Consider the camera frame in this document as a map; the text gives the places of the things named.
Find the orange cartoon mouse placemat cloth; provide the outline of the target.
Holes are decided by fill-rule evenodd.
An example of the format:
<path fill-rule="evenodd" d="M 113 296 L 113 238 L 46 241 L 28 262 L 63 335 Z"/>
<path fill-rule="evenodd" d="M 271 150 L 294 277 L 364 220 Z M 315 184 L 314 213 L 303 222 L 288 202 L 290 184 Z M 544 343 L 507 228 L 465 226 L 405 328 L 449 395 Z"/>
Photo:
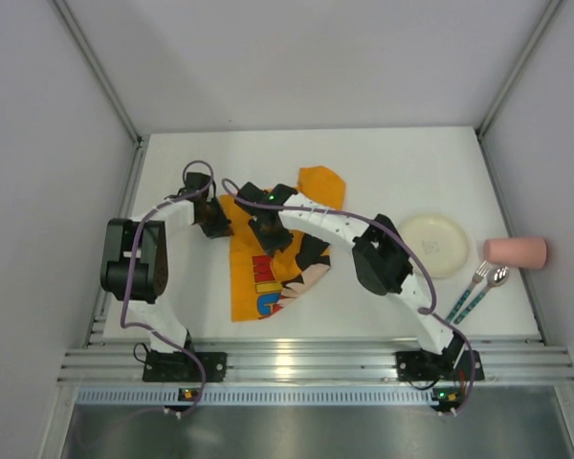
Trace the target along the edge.
<path fill-rule="evenodd" d="M 284 251 L 267 255 L 249 226 L 251 216 L 224 194 L 219 202 L 232 221 L 230 242 L 232 321 L 271 317 L 310 290 L 331 268 L 329 246 L 301 231 Z"/>

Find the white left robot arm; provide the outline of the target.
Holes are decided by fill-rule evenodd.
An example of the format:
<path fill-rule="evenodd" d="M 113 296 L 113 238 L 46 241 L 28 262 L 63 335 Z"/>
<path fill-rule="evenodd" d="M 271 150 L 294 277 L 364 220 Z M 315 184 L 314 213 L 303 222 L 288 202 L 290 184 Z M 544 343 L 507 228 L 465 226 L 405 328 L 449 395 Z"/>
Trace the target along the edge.
<path fill-rule="evenodd" d="M 208 239 L 233 235 L 216 183 L 202 172 L 187 172 L 183 186 L 148 212 L 114 218 L 106 227 L 100 286 L 121 304 L 120 327 L 144 331 L 159 353 L 188 347 L 188 328 L 163 294 L 169 280 L 168 238 L 191 227 L 199 227 Z"/>

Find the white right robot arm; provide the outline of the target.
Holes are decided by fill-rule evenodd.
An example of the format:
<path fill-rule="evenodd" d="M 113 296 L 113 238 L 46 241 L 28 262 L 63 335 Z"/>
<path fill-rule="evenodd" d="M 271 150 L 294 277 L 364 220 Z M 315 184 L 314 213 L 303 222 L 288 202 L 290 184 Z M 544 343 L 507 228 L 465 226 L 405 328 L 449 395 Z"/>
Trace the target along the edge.
<path fill-rule="evenodd" d="M 246 183 L 233 196 L 250 217 L 248 227 L 270 270 L 291 269 L 284 292 L 300 292 L 330 267 L 329 249 L 351 254 L 359 284 L 392 296 L 415 331 L 423 361 L 443 371 L 455 369 L 468 340 L 436 312 L 437 292 L 427 269 L 391 220 L 373 219 L 324 206 L 291 186 L 262 190 Z"/>

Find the cream round plate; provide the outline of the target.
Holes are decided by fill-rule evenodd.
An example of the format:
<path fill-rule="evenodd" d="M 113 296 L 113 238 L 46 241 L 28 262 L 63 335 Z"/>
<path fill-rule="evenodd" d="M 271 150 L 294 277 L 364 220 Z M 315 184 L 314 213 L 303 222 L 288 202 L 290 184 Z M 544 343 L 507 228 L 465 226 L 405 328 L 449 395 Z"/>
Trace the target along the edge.
<path fill-rule="evenodd" d="M 468 262 L 468 235 L 446 215 L 417 214 L 404 220 L 398 226 L 398 231 L 432 278 L 452 277 Z"/>

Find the pink plastic cup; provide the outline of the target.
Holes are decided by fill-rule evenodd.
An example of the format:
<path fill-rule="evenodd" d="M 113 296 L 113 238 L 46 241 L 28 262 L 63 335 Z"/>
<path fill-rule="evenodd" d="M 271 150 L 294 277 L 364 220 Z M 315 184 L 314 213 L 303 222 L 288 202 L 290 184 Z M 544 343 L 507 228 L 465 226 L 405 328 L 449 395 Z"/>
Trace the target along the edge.
<path fill-rule="evenodd" d="M 487 239 L 483 244 L 484 259 L 496 265 L 539 270 L 547 259 L 547 245 L 541 237 L 508 237 Z"/>

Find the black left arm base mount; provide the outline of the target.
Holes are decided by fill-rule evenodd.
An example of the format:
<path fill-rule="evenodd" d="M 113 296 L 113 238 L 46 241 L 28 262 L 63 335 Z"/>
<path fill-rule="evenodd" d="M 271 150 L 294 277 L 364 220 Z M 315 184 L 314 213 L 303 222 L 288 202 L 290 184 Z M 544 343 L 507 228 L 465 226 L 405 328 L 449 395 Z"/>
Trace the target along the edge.
<path fill-rule="evenodd" d="M 202 364 L 208 383 L 224 381 L 227 357 L 224 352 L 198 352 L 195 357 Z M 151 350 L 144 361 L 142 380 L 145 383 L 200 383 L 199 365 L 181 352 L 159 353 Z"/>

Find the aluminium front frame rail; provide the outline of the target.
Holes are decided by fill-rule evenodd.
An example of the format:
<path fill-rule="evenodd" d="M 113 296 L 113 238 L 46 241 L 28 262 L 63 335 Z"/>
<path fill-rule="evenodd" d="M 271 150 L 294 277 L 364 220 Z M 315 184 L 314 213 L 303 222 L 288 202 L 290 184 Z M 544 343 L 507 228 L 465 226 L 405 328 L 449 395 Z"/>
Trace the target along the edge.
<path fill-rule="evenodd" d="M 140 383 L 143 366 L 133 356 L 134 340 L 93 341 L 65 353 L 61 384 Z M 227 355 L 226 383 L 313 385 L 315 383 L 397 383 L 398 351 L 411 350 L 411 339 L 222 339 L 199 340 L 196 351 Z M 574 383 L 574 364 L 566 348 L 537 340 L 476 340 L 487 385 Z"/>

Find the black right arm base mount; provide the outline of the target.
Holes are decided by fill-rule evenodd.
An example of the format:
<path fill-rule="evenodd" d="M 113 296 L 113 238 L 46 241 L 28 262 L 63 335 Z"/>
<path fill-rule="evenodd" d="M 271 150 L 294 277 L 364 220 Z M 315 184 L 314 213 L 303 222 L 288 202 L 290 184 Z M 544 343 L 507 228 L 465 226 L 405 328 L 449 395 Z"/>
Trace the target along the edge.
<path fill-rule="evenodd" d="M 460 377 L 485 379 L 479 353 L 462 350 L 459 355 L 436 355 L 427 351 L 400 351 L 395 354 L 398 380 L 403 383 L 457 381 Z"/>

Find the left aluminium corner post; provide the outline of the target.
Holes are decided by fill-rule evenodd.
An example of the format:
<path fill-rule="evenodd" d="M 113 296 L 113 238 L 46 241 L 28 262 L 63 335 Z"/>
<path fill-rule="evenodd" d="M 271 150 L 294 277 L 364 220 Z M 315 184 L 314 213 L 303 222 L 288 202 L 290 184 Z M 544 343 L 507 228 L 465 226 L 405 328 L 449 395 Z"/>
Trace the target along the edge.
<path fill-rule="evenodd" d="M 88 67 L 91 75 L 106 98 L 113 112 L 121 123 L 128 138 L 135 144 L 142 142 L 142 135 L 135 127 L 134 122 L 128 115 L 121 98 L 118 95 L 110 78 L 106 74 L 96 52 L 88 40 L 83 28 L 80 26 L 76 16 L 67 1 L 49 0 L 49 4 L 54 9 L 59 20 L 65 27 L 67 34 L 74 41 L 78 52 Z"/>

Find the aluminium corner post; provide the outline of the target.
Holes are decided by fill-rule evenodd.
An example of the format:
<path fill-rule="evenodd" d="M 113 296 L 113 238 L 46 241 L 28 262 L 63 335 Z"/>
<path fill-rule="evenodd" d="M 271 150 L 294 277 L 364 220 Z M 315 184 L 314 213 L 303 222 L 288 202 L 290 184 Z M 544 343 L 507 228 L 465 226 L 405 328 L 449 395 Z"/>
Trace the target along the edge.
<path fill-rule="evenodd" d="M 80 26 L 76 16 L 67 1 L 49 0 L 49 4 L 54 9 L 59 20 L 65 27 L 67 34 L 74 41 L 78 52 L 88 67 L 91 75 L 106 98 L 113 112 L 121 123 L 128 138 L 135 144 L 142 142 L 142 135 L 135 127 L 134 122 L 128 115 L 121 98 L 118 95 L 110 78 L 106 74 L 96 52 L 88 40 L 83 28 Z"/>
<path fill-rule="evenodd" d="M 507 103 L 509 97 L 515 91 L 519 84 L 519 80 L 529 65 L 529 62 L 535 55 L 538 47 L 541 45 L 557 16 L 560 14 L 564 4 L 565 1 L 563 0 L 550 0 L 545 2 L 544 8 L 537 18 L 534 27 L 520 48 L 519 54 L 513 63 L 510 72 L 501 83 L 501 86 L 486 110 L 481 123 L 475 129 L 475 135 L 479 142 L 484 140 L 485 136 L 497 120 L 503 107 Z"/>

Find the right aluminium corner post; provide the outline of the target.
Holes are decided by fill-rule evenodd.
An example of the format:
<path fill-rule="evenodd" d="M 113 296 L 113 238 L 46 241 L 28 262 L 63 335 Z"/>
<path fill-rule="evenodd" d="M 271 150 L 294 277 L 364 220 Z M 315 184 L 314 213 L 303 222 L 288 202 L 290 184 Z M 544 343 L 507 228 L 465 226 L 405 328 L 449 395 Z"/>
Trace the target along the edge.
<path fill-rule="evenodd" d="M 545 2 L 544 8 L 537 18 L 534 27 L 520 48 L 519 54 L 513 63 L 510 72 L 501 83 L 501 86 L 486 110 L 481 123 L 475 129 L 475 135 L 479 142 L 484 140 L 485 136 L 497 120 L 503 107 L 507 103 L 509 97 L 515 91 L 519 84 L 519 80 L 529 65 L 529 62 L 535 55 L 538 47 L 541 45 L 557 16 L 560 14 L 564 4 L 565 1 L 563 0 L 550 0 Z"/>

